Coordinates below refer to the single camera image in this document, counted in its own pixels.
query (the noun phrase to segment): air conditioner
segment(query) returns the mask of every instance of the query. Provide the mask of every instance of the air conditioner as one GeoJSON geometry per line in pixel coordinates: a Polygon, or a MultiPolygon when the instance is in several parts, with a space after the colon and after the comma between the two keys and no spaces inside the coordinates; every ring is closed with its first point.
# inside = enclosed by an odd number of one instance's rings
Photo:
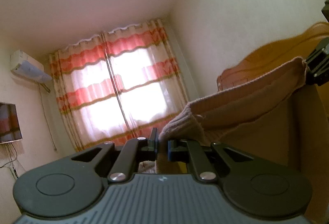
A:
{"type": "Polygon", "coordinates": [[[11,55],[10,69],[16,74],[41,84],[51,81],[51,76],[44,72],[43,65],[21,50],[11,55]]]}

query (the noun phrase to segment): television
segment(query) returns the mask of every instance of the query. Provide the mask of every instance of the television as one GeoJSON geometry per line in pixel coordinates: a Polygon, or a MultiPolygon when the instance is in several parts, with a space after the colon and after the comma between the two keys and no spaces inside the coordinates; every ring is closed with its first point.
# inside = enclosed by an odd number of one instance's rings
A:
{"type": "Polygon", "coordinates": [[[0,102],[0,144],[22,140],[16,106],[0,102]]]}

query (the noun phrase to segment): wooden headboard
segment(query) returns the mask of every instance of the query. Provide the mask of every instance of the wooden headboard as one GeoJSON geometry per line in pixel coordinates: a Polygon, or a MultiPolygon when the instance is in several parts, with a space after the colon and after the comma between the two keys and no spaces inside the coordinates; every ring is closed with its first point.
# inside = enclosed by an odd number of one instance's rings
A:
{"type": "MultiPolygon", "coordinates": [[[[306,58],[326,37],[329,37],[329,23],[318,22],[298,36],[266,44],[245,57],[237,66],[224,70],[217,77],[218,91],[251,81],[293,57],[306,58]]],[[[317,87],[317,90],[329,117],[329,83],[317,87]]]]}

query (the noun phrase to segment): ribbed surface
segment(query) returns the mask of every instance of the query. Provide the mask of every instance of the ribbed surface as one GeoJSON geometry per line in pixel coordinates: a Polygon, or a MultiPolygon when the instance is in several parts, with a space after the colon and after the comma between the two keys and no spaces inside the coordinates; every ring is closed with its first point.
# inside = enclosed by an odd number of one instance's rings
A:
{"type": "Polygon", "coordinates": [[[303,217],[260,221],[231,207],[213,185],[191,175],[135,175],[127,184],[111,186],[103,199],[80,216],[35,220],[22,216],[15,224],[308,224],[303,217]]]}

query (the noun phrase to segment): curtain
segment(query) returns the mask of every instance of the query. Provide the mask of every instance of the curtain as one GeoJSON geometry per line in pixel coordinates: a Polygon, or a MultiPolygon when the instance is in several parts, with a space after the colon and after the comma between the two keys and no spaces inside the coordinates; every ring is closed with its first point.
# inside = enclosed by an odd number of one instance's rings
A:
{"type": "Polygon", "coordinates": [[[59,111],[77,151],[148,137],[187,103],[160,20],[101,33],[49,60],[59,111]]]}

